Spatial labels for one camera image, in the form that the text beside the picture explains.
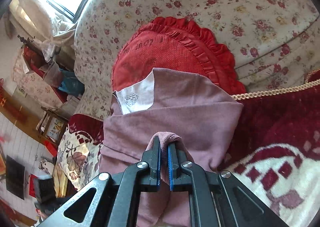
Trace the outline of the mauve pink garment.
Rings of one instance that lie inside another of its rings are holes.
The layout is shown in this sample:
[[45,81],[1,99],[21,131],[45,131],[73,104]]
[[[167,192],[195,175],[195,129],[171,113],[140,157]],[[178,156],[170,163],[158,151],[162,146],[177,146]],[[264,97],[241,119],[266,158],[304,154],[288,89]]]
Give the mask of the mauve pink garment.
[[177,141],[187,158],[206,171],[216,171],[223,161],[238,124],[243,105],[207,77],[155,68],[143,81],[112,98],[112,115],[104,121],[99,170],[111,174],[138,162],[161,142],[161,187],[143,193],[138,226],[189,226],[186,192],[171,192],[167,145]]

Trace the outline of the black flat panel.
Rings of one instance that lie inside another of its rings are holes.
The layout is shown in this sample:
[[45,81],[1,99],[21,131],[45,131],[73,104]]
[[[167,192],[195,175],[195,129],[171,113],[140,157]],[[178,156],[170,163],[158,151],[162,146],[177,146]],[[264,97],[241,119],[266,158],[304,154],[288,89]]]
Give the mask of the black flat panel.
[[25,167],[7,155],[5,171],[5,183],[7,191],[14,194],[21,200],[24,200],[24,182]]

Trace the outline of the red white plush blanket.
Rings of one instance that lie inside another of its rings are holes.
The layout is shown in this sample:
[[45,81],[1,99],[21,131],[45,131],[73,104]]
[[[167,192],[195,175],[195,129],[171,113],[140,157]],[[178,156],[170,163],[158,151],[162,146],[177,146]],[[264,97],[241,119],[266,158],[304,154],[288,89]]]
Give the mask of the red white plush blanket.
[[[243,109],[215,172],[232,172],[287,225],[308,226],[319,210],[319,72],[300,86],[231,97]],[[104,121],[73,115],[59,144],[77,190],[101,172]]]

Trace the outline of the framed picture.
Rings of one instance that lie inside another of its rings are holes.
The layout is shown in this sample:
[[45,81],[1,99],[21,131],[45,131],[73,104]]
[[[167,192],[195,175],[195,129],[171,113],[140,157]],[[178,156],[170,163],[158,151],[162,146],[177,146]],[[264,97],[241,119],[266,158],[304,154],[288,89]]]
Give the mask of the framed picture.
[[46,108],[43,117],[36,126],[36,130],[45,138],[58,144],[66,130],[68,121],[62,116],[52,112]]

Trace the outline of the red ruffled cushion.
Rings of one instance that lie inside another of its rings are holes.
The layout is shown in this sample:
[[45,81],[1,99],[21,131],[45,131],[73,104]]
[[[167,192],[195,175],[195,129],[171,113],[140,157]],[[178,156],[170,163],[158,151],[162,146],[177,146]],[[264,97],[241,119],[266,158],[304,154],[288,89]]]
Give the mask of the red ruffled cushion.
[[112,68],[112,89],[145,79],[153,68],[200,74],[230,95],[246,92],[228,47],[210,29],[185,18],[157,17],[140,27],[120,50]]

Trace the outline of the floral beige quilt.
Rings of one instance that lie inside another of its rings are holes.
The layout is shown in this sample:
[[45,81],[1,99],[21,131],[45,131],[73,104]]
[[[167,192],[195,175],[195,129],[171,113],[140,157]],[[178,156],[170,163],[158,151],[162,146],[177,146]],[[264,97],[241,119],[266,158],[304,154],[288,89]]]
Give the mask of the floral beige quilt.
[[89,0],[74,38],[75,73],[85,85],[77,113],[109,115],[112,64],[134,32],[158,16],[210,29],[233,53],[249,92],[301,85],[319,68],[312,0]]

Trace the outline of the cream window curtain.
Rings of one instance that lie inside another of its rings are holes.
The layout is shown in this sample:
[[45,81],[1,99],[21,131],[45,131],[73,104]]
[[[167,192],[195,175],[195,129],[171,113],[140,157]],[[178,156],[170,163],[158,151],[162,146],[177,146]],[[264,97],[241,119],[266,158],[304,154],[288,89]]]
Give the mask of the cream window curtain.
[[47,0],[12,0],[9,11],[46,61],[56,58],[64,66],[74,66],[76,23],[56,11]]

